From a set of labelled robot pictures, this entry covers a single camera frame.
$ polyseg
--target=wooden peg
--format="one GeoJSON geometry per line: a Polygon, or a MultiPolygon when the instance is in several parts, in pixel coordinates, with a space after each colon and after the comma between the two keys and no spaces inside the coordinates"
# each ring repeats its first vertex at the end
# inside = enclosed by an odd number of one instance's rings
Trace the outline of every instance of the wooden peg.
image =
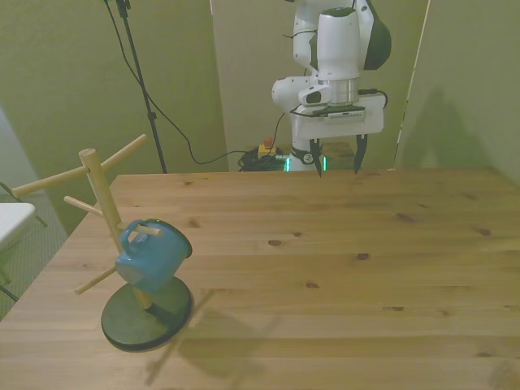
{"type": "Polygon", "coordinates": [[[16,197],[22,197],[23,195],[35,193],[36,191],[40,191],[41,189],[47,189],[53,185],[60,184],[71,179],[75,179],[76,177],[85,175],[88,171],[89,170],[87,169],[87,167],[79,167],[70,171],[59,173],[51,177],[47,177],[42,180],[35,181],[33,183],[21,185],[19,187],[13,188],[12,192],[16,197]]]}
{"type": "Polygon", "coordinates": [[[112,275],[115,272],[115,266],[109,268],[106,271],[103,271],[101,274],[96,276],[94,279],[90,280],[89,282],[83,284],[81,287],[78,287],[76,290],[74,290],[74,293],[81,295],[87,290],[90,290],[92,287],[94,287],[96,284],[102,282],[106,278],[108,278],[110,275],[112,275]]]}
{"type": "Polygon", "coordinates": [[[94,215],[97,215],[98,217],[105,218],[105,215],[103,215],[103,212],[101,210],[98,210],[94,206],[88,205],[82,201],[78,201],[77,199],[75,199],[73,197],[65,197],[63,200],[65,201],[65,203],[75,206],[78,209],[82,209],[83,211],[87,211],[90,214],[94,214],[94,215]]]}
{"type": "Polygon", "coordinates": [[[141,145],[143,145],[148,137],[143,134],[139,136],[136,140],[126,145],[119,152],[114,154],[112,157],[108,158],[102,165],[103,171],[112,168],[115,164],[120,163],[124,158],[128,157],[130,154],[135,152],[141,145]]]}
{"type": "MultiPolygon", "coordinates": [[[[105,218],[105,215],[102,213],[102,211],[98,210],[94,206],[88,205],[87,203],[84,203],[82,201],[78,201],[77,199],[75,199],[73,197],[65,197],[63,200],[66,203],[68,203],[69,205],[75,206],[78,209],[82,209],[82,210],[87,211],[88,213],[94,214],[98,217],[105,218]]],[[[121,230],[125,230],[129,224],[130,223],[119,222],[117,224],[117,227],[121,230]]],[[[136,227],[136,232],[150,234],[151,236],[161,236],[163,234],[163,231],[161,229],[154,229],[153,227],[147,227],[147,226],[136,227]]]]}

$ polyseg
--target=wooden table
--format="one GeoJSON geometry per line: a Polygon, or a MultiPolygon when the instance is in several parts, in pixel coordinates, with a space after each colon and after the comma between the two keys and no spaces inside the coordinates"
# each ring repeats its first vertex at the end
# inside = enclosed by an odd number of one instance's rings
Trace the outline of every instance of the wooden table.
{"type": "Polygon", "coordinates": [[[520,388],[520,191],[494,171],[120,176],[125,220],[192,241],[197,313],[146,353],[104,338],[123,284],[88,216],[0,323],[0,388],[520,388]]]}

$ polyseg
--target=green wall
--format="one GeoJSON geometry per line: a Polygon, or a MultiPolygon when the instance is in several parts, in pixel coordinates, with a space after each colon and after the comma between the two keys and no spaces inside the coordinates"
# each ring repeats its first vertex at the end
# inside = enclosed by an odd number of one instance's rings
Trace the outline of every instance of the green wall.
{"type": "MultiPolygon", "coordinates": [[[[186,131],[199,159],[225,153],[209,0],[134,0],[130,24],[154,100],[186,131]]],[[[142,133],[151,137],[140,87],[101,0],[4,0],[0,37],[0,106],[38,177],[77,167],[82,149],[106,158],[142,133]]],[[[197,166],[174,128],[160,119],[158,129],[170,172],[228,169],[226,159],[197,166]]],[[[108,177],[159,172],[149,141],[108,177]]],[[[69,232],[83,213],[63,197],[93,202],[86,179],[49,194],[69,232]]]]}
{"type": "Polygon", "coordinates": [[[520,2],[431,2],[397,166],[496,167],[520,182],[520,2]]]}
{"type": "MultiPolygon", "coordinates": [[[[378,71],[362,73],[360,88],[386,91],[385,128],[370,137],[365,168],[393,166],[403,110],[417,56],[427,0],[373,0],[392,34],[392,56],[378,71]]],[[[280,109],[271,98],[279,78],[303,75],[294,62],[292,34],[296,7],[281,0],[214,0],[214,31],[221,82],[227,148],[243,150],[272,137],[280,109]]],[[[291,143],[291,129],[282,120],[277,140],[291,143]]],[[[350,138],[356,144],[355,137],[350,138]]],[[[236,170],[240,157],[229,157],[236,170]]]]}

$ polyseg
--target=wooden dowel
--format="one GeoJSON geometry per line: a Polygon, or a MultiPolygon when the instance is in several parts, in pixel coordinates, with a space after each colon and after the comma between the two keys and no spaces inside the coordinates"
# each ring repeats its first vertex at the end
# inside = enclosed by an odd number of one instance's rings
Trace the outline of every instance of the wooden dowel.
{"type": "Polygon", "coordinates": [[[119,211],[117,210],[110,187],[106,181],[105,174],[103,173],[98,153],[94,149],[82,150],[80,151],[80,158],[81,162],[89,169],[87,176],[90,185],[96,195],[97,203],[101,207],[115,247],[121,254],[123,252],[123,247],[121,246],[119,237],[121,236],[122,231],[117,227],[118,223],[121,222],[121,217],[119,216],[119,211]]]}
{"type": "MultiPolygon", "coordinates": [[[[130,144],[123,150],[119,151],[119,156],[126,155],[128,153],[128,150],[133,151],[136,149],[136,147],[132,148],[131,145],[132,144],[130,144]]],[[[115,243],[115,247],[121,254],[123,252],[123,246],[121,245],[119,238],[121,236],[122,230],[118,227],[118,225],[121,223],[121,216],[119,215],[119,211],[117,210],[117,206],[115,205],[114,197],[112,197],[111,189],[108,185],[108,182],[106,181],[105,173],[103,172],[103,167],[101,165],[101,160],[99,159],[98,153],[94,149],[85,149],[80,151],[80,158],[83,165],[87,167],[89,170],[87,176],[89,178],[90,185],[92,186],[92,190],[96,195],[97,203],[101,207],[103,216],[105,217],[106,225],[108,226],[110,234],[112,235],[112,240],[115,243]]],[[[94,282],[99,283],[99,281],[105,279],[108,275],[111,275],[114,272],[115,267],[105,271],[98,278],[96,278],[94,282]]],[[[139,290],[138,292],[136,292],[136,298],[139,300],[143,308],[148,309],[150,307],[151,298],[145,292],[139,290]]]]}
{"type": "Polygon", "coordinates": [[[143,310],[149,309],[153,305],[152,298],[146,292],[140,290],[139,288],[132,287],[134,294],[136,294],[136,298],[141,303],[141,308],[143,310]]]}
{"type": "Polygon", "coordinates": [[[76,290],[74,290],[74,293],[76,293],[78,295],[81,295],[85,291],[87,291],[87,290],[91,289],[92,287],[94,287],[99,282],[102,282],[103,280],[108,278],[114,272],[115,272],[115,266],[113,266],[112,268],[109,268],[108,270],[102,272],[101,274],[96,276],[94,279],[92,279],[89,282],[83,284],[81,287],[78,287],[76,290]]]}
{"type": "Polygon", "coordinates": [[[141,145],[143,145],[146,142],[147,139],[148,137],[145,134],[143,134],[130,144],[126,145],[112,157],[108,158],[103,164],[101,164],[103,167],[103,171],[112,168],[115,164],[119,163],[121,160],[135,152],[137,149],[139,149],[139,147],[141,147],[141,145]]]}
{"type": "Polygon", "coordinates": [[[63,200],[66,203],[68,203],[69,205],[73,205],[73,206],[77,207],[78,209],[82,209],[84,211],[87,211],[88,213],[97,215],[98,217],[101,217],[101,218],[105,217],[101,210],[98,210],[94,206],[88,205],[82,201],[78,201],[77,199],[75,199],[73,197],[65,197],[63,200]]]}
{"type": "Polygon", "coordinates": [[[46,179],[21,185],[19,187],[13,188],[12,192],[16,197],[22,197],[23,195],[35,193],[36,191],[49,188],[50,186],[63,183],[64,181],[75,179],[76,177],[85,175],[88,172],[89,170],[87,169],[87,167],[79,167],[70,171],[59,173],[51,177],[47,177],[46,179]]]}
{"type": "MultiPolygon", "coordinates": [[[[125,230],[130,223],[126,222],[120,222],[118,223],[117,227],[121,230],[125,230]]],[[[138,226],[136,227],[135,232],[143,233],[143,234],[150,234],[151,236],[161,236],[163,234],[163,231],[161,229],[155,229],[153,227],[147,227],[147,226],[138,226]]]]}
{"type": "MultiPolygon", "coordinates": [[[[78,209],[82,209],[83,211],[87,211],[88,213],[94,214],[101,218],[105,217],[101,210],[98,210],[94,206],[88,205],[87,203],[84,203],[82,201],[78,201],[77,199],[75,199],[73,197],[65,197],[63,200],[66,203],[68,203],[69,205],[75,206],[78,209]]],[[[117,224],[117,227],[121,230],[125,230],[129,224],[130,223],[119,222],[117,224]]],[[[150,234],[151,236],[161,236],[163,234],[163,231],[161,229],[154,229],[153,227],[147,227],[147,226],[138,226],[136,228],[136,232],[150,234]]]]}

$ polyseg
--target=black pole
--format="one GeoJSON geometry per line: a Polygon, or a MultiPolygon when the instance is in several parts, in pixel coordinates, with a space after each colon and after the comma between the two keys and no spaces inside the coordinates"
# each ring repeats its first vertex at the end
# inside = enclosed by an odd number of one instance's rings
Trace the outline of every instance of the black pole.
{"type": "Polygon", "coordinates": [[[139,58],[137,57],[136,46],[133,43],[132,32],[130,31],[130,25],[128,24],[128,11],[130,9],[130,1],[129,0],[115,0],[117,2],[117,8],[119,10],[119,16],[123,19],[124,28],[127,31],[128,42],[130,43],[130,49],[132,49],[133,61],[136,64],[137,76],[139,77],[139,84],[141,84],[141,89],[143,91],[143,97],[145,98],[146,110],[148,113],[149,124],[152,128],[152,133],[154,134],[155,147],[157,148],[157,153],[159,156],[159,161],[161,162],[162,173],[168,173],[166,168],[166,163],[164,162],[163,156],[163,148],[161,147],[161,142],[159,140],[159,134],[157,133],[157,126],[155,125],[155,120],[157,119],[157,115],[152,111],[150,106],[150,100],[148,98],[148,93],[146,92],[145,80],[143,79],[143,74],[141,71],[141,65],[139,64],[139,58]]]}

